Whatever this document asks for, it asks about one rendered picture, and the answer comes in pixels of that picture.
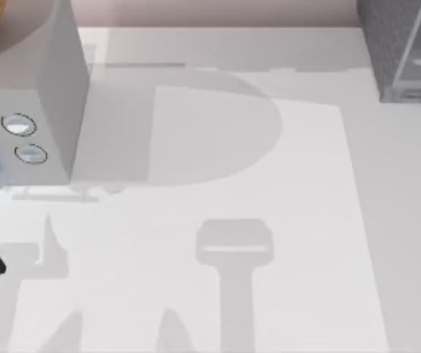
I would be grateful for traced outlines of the small microwave knob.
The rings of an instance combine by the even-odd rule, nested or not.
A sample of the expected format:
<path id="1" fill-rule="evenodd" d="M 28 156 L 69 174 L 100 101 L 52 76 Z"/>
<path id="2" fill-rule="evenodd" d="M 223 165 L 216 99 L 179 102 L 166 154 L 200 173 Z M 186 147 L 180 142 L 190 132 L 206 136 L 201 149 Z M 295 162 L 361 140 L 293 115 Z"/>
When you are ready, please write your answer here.
<path id="1" fill-rule="evenodd" d="M 14 153 L 21 162 L 30 165 L 40 165 L 48 159 L 47 151 L 33 143 L 15 147 Z"/>

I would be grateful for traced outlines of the large microwave knob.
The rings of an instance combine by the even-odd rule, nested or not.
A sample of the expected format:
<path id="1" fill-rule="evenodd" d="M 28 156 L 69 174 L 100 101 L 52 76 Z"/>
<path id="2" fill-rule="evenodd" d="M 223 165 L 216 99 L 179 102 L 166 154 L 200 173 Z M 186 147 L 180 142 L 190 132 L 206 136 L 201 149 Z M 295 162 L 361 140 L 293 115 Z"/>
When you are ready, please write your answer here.
<path id="1" fill-rule="evenodd" d="M 22 113 L 2 116 L 1 125 L 6 132 L 18 137 L 27 137 L 37 131 L 35 121 Z"/>

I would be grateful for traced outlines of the pale microwave oven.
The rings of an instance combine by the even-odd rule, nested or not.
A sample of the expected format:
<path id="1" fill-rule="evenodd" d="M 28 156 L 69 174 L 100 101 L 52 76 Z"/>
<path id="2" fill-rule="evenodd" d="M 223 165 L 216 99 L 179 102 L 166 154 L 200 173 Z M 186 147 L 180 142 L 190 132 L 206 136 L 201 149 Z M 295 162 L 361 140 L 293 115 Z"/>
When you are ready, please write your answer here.
<path id="1" fill-rule="evenodd" d="M 0 188 L 66 185 L 71 178 L 90 77 L 71 0 L 7 0 L 0 23 Z M 6 132 L 1 117 L 22 113 L 37 124 L 27 137 Z M 21 162 L 17 146 L 47 151 Z"/>

